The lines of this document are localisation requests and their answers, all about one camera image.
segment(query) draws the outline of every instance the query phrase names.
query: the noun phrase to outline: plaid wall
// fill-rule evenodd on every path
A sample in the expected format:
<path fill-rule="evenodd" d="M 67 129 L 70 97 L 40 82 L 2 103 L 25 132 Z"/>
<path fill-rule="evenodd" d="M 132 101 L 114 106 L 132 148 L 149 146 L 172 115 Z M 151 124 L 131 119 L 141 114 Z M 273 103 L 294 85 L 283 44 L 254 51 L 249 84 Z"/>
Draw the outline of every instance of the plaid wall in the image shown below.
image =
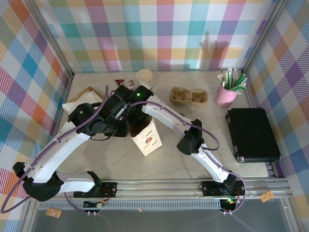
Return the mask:
<path fill-rule="evenodd" d="M 290 0 L 249 71 L 256 106 L 273 128 L 299 213 L 309 229 L 309 1 Z"/>
<path fill-rule="evenodd" d="M 274 5 L 271 0 L 36 2 L 76 72 L 240 67 Z"/>
<path fill-rule="evenodd" d="M 18 178 L 17 161 L 33 158 L 52 138 L 68 78 L 21 0 L 0 0 L 0 205 Z M 26 197 L 22 186 L 7 207 Z M 22 206 L 0 214 L 14 232 Z"/>
<path fill-rule="evenodd" d="M 269 5 L 269 7 L 268 7 L 268 9 L 267 9 L 267 11 L 265 13 L 259 28 L 257 29 L 253 39 L 251 40 L 250 46 L 249 46 L 249 48 L 248 48 L 248 50 L 246 52 L 245 58 L 243 59 L 240 67 L 243 68 L 246 65 L 246 62 L 248 61 L 249 57 L 251 56 L 252 51 L 253 51 L 254 47 L 256 46 L 257 40 L 260 38 L 260 35 L 263 32 L 263 30 L 264 30 L 264 28 L 266 26 L 266 23 L 267 23 L 270 15 L 271 15 L 275 5 L 276 5 L 276 2 L 277 2 L 277 0 L 272 0 L 271 1 L 271 4 Z"/>

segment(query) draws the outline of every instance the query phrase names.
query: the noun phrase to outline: white paper bag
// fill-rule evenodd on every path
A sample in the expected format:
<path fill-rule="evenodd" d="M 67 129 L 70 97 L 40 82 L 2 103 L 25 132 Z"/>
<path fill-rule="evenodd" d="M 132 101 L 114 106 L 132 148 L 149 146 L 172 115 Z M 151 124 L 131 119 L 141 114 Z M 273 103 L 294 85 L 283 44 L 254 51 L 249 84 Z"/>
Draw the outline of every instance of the white paper bag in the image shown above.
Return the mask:
<path fill-rule="evenodd" d="M 147 156 L 162 146 L 160 136 L 155 127 L 154 119 L 152 119 L 149 125 L 145 127 L 138 135 L 135 137 L 130 136 L 130 138 L 139 147 L 144 156 Z"/>

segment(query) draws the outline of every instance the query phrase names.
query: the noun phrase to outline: metal rail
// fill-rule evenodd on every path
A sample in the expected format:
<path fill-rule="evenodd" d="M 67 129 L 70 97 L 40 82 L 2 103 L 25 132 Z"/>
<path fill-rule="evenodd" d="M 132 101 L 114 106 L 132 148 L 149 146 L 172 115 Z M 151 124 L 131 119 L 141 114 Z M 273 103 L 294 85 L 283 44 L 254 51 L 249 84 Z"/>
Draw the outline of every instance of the metal rail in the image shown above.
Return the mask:
<path fill-rule="evenodd" d="M 267 191 L 272 191 L 275 198 L 291 197 L 292 192 L 286 179 L 245 178 L 247 198 L 256 199 Z M 171 179 L 121 179 L 102 180 L 117 182 L 117 194 L 111 200 L 196 200 L 196 199 L 227 199 L 228 196 L 204 197 L 198 188 L 202 181 L 210 178 L 171 178 Z M 75 200 L 98 200 L 97 198 L 74 198 Z M 53 200 L 65 200 L 59 194 Z"/>
<path fill-rule="evenodd" d="M 269 38 L 273 28 L 275 27 L 279 16 L 281 15 L 282 11 L 284 10 L 286 4 L 289 2 L 289 0 L 278 0 L 276 2 L 276 5 L 273 8 L 273 11 L 270 14 L 270 17 L 268 21 L 266 22 L 265 28 L 263 29 L 262 33 L 260 34 L 258 41 L 256 42 L 256 45 L 254 46 L 254 49 L 252 53 L 249 56 L 248 61 L 246 62 L 243 71 L 244 73 L 247 73 L 251 66 L 254 64 L 257 56 L 262 50 L 262 47 L 264 46 L 265 42 Z M 249 83 L 247 82 L 247 88 L 244 90 L 245 96 L 247 98 L 248 104 L 250 108 L 255 108 L 253 95 L 251 93 L 251 90 L 249 88 Z"/>

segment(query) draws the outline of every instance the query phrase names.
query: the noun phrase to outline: beige table surface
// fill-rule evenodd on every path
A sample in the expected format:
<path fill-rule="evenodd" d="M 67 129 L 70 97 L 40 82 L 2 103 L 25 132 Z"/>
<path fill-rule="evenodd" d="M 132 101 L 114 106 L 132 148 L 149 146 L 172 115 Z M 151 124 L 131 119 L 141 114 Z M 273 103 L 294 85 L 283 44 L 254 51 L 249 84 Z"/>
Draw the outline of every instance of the beige table surface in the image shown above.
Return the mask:
<path fill-rule="evenodd" d="M 161 101 L 177 112 L 194 120 L 198 118 L 203 128 L 213 133 L 221 143 L 221 148 L 214 151 L 214 156 L 228 169 L 243 177 L 268 176 L 264 163 L 238 163 L 233 157 L 233 146 L 228 130 L 225 114 L 227 109 L 217 107 L 213 98 L 216 94 L 219 72 L 153 72 L 153 92 Z M 136 80 L 136 72 L 101 72 L 77 73 L 72 83 L 68 100 L 76 97 L 88 86 L 94 87 L 104 94 L 105 86 L 110 91 L 117 88 L 115 79 Z M 187 89 L 202 88 L 208 92 L 208 103 L 205 107 L 190 104 L 176 106 L 169 101 L 172 87 Z M 248 107 L 246 97 L 240 94 L 233 102 L 233 108 Z M 67 120 L 64 113 L 60 126 Z M 155 121 L 163 145 L 153 153 L 144 157 L 130 138 L 110 138 L 99 142 L 89 140 L 79 146 L 58 168 L 66 173 L 94 171 L 102 179 L 122 178 L 190 178 L 210 177 L 207 170 L 195 158 L 179 152 L 176 144 L 178 137 L 171 129 L 159 121 Z M 206 134 L 203 138 L 209 147 L 216 143 Z"/>

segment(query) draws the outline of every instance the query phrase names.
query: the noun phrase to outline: small orange label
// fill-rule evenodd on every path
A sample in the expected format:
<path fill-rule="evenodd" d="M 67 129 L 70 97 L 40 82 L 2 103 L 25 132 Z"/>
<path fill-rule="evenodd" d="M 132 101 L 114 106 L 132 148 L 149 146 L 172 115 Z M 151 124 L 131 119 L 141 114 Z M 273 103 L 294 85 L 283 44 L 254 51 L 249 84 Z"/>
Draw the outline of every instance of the small orange label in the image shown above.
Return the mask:
<path fill-rule="evenodd" d="M 268 191 L 260 196 L 260 199 L 262 202 L 267 202 L 271 198 L 273 198 L 275 195 L 272 193 L 272 191 Z"/>
<path fill-rule="evenodd" d="M 62 210 L 49 208 L 46 211 L 46 215 L 54 217 L 54 218 L 59 218 L 60 215 L 61 215 L 61 212 L 62 212 Z"/>

